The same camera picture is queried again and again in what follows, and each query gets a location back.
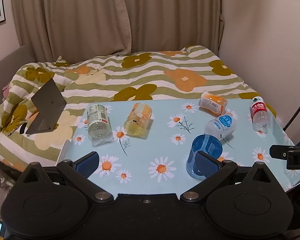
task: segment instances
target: screw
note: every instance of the screw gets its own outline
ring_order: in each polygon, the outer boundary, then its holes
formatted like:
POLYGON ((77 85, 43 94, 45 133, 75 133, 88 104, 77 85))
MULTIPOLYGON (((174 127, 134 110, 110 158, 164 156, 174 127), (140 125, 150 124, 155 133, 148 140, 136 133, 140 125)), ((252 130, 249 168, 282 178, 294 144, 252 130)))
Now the screw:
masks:
POLYGON ((99 200, 105 200, 111 197, 111 194, 109 192, 100 191, 95 194, 95 198, 99 200))
POLYGON ((194 191, 187 191, 186 193, 183 193, 183 197, 188 200, 197 199, 199 197, 199 194, 194 191))

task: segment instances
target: blue label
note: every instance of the blue label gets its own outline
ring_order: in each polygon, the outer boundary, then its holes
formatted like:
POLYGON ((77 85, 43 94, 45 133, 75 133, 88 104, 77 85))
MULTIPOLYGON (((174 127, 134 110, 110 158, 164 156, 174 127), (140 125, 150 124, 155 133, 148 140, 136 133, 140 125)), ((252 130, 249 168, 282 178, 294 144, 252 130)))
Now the blue label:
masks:
POLYGON ((214 122, 214 125, 215 125, 216 127, 218 127, 219 129, 221 129, 220 126, 218 125, 218 123, 214 122))
POLYGON ((219 117, 219 120, 226 127, 230 127, 232 124, 232 118, 229 115, 221 116, 219 117))

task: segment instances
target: white bottle with blue label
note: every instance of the white bottle with blue label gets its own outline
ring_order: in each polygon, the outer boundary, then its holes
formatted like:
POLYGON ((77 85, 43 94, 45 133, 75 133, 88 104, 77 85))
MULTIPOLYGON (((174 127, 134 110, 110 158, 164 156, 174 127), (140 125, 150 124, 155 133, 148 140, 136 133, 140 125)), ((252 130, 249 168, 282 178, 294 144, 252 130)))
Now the white bottle with blue label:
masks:
POLYGON ((211 121, 204 127, 205 134, 210 134, 222 140, 235 130, 236 123, 231 114, 224 114, 211 121))

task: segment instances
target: orange packet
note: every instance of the orange packet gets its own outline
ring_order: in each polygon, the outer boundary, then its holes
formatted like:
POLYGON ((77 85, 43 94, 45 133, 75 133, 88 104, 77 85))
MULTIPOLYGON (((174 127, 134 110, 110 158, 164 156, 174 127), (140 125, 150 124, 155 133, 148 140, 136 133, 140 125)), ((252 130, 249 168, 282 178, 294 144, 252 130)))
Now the orange packet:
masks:
POLYGON ((208 91, 204 91, 199 99, 199 107, 208 109, 217 115, 221 115, 223 113, 227 104, 228 101, 226 99, 212 95, 208 91))

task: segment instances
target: striped comforter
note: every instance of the striped comforter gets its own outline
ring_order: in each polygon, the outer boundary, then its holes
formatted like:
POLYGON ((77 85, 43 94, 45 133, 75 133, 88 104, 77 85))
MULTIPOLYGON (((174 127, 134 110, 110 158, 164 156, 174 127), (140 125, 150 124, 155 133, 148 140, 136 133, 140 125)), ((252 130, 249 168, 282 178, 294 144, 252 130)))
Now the striped comforter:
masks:
POLYGON ((181 51, 139 52, 128 56, 100 56, 69 65, 59 57, 54 63, 22 66, 0 105, 0 161, 23 171, 28 163, 55 165, 66 139, 84 124, 88 103, 124 100, 199 98, 204 90, 225 98, 252 98, 257 93, 230 68, 202 46, 181 51), (50 78, 67 105, 52 132, 20 134, 37 114, 31 97, 50 78))

